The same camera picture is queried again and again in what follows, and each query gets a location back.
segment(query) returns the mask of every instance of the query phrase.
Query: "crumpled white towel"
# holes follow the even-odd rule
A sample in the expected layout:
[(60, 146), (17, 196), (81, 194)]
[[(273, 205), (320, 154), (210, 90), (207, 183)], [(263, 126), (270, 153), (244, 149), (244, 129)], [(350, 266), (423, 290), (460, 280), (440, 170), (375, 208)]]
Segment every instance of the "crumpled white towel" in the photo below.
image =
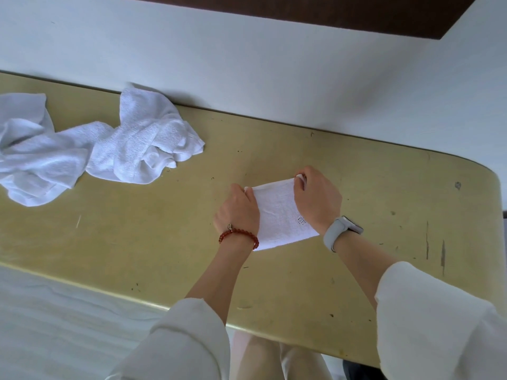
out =
[[(302, 175), (297, 177), (305, 181)], [(295, 205), (294, 179), (256, 186), (253, 193), (261, 212), (256, 251), (318, 236)]]
[(148, 184), (165, 167), (201, 153), (204, 142), (168, 98), (128, 88), (120, 96), (120, 126), (93, 148), (86, 171), (95, 177)]
[(0, 95), (0, 184), (27, 207), (46, 204), (72, 188), (93, 144), (112, 131), (92, 122), (54, 133), (46, 95)]

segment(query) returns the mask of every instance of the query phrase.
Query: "brown surface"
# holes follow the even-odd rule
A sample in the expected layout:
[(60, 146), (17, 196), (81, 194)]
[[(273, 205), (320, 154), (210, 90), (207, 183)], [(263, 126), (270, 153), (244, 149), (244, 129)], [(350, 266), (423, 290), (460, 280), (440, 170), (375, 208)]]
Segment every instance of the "brown surface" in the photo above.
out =
[(337, 28), (440, 39), (475, 0), (146, 0)]
[[(6, 92), (46, 93), (58, 131), (94, 120), (118, 124), (118, 94), (0, 73)], [(217, 250), (212, 217), (229, 184), (287, 179), (313, 164), (339, 186), (342, 213), (364, 226), (364, 237), (505, 314), (500, 184), (489, 169), (422, 149), (179, 110), (206, 141), (204, 153), (151, 184), (85, 173), (73, 189), (33, 208), (0, 190), (0, 263), (172, 306)], [(318, 237), (254, 252), (239, 274), (228, 322), (332, 356), (379, 362), (375, 313)]]

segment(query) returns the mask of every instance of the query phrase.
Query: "white shirt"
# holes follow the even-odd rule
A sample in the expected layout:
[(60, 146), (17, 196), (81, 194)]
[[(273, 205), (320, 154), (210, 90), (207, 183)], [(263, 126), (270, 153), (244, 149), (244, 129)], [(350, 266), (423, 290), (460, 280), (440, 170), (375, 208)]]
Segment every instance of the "white shirt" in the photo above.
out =
[[(392, 265), (377, 294), (381, 369), (390, 380), (507, 378), (507, 320), (495, 307), (415, 269)], [(230, 347), (201, 299), (178, 301), (107, 380), (227, 380)]]

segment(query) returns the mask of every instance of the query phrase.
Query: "red beaded bracelet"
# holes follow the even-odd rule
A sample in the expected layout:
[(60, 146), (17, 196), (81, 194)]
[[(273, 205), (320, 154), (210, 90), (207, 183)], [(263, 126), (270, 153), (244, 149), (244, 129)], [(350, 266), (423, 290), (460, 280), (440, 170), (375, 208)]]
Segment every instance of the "red beaded bracelet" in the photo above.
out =
[(224, 240), (225, 237), (227, 237), (233, 233), (237, 233), (237, 234), (241, 234), (241, 235), (245, 235), (245, 236), (250, 237), (253, 240), (252, 250), (256, 249), (259, 246), (259, 239), (252, 232), (249, 232), (247, 230), (239, 230), (237, 228), (232, 228), (231, 224), (227, 225), (227, 230), (220, 235), (219, 244), (222, 243), (222, 241)]

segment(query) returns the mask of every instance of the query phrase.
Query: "hand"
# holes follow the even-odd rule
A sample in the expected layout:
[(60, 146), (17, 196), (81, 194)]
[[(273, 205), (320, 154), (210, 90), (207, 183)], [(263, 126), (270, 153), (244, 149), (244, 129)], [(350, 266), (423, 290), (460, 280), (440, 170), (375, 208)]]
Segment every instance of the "hand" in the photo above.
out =
[(306, 177), (306, 189), (302, 180), (294, 179), (294, 199), (299, 213), (322, 236), (340, 216), (342, 195), (331, 181), (317, 169), (307, 166), (296, 174)]
[(219, 234), (227, 230), (228, 224), (232, 224), (234, 228), (247, 230), (257, 236), (260, 217), (254, 190), (247, 188), (244, 192), (241, 186), (232, 184), (231, 193), (215, 214), (213, 224)]

